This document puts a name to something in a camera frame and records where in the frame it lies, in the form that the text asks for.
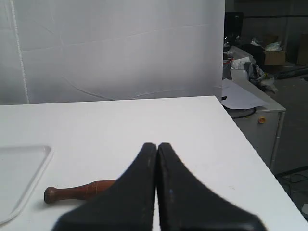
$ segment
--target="white paper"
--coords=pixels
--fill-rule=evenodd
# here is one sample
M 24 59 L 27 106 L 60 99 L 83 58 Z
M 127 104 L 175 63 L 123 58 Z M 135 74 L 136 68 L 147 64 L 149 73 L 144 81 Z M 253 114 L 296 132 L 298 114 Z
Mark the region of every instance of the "white paper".
M 227 99 L 221 103 L 230 109 L 250 109 L 268 104 L 228 79 L 222 81 L 222 96 L 227 96 Z

